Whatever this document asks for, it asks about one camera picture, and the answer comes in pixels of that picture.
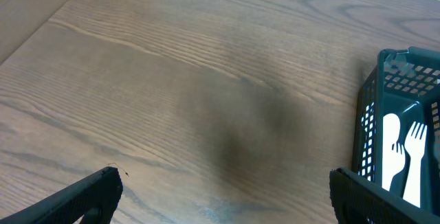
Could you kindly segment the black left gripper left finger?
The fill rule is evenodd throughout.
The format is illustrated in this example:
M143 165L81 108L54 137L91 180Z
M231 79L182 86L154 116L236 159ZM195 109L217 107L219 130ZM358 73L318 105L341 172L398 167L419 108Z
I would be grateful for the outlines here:
M1 219L11 224L110 224L123 191L117 168L107 166L31 205Z

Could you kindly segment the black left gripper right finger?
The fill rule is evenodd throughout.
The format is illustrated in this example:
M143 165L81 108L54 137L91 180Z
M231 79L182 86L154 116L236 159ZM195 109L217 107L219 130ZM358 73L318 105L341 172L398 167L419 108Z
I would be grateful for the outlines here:
M439 217L417 208L346 168L329 173L330 199L339 224L439 224Z

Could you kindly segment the white plastic spoon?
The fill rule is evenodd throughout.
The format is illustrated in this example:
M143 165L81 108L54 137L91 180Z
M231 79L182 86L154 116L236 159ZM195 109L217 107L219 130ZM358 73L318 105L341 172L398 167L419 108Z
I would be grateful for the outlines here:
M404 147L399 144L400 119L394 113L383 118L382 138L382 187L389 191L393 177L400 173L406 164Z

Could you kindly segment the white plastic utensil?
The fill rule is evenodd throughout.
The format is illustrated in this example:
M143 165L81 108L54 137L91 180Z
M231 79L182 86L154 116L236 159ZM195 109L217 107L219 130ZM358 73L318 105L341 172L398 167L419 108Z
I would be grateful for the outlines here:
M418 208L421 206L421 160L425 154L426 135L427 126L413 122L404 143L410 164L403 199Z

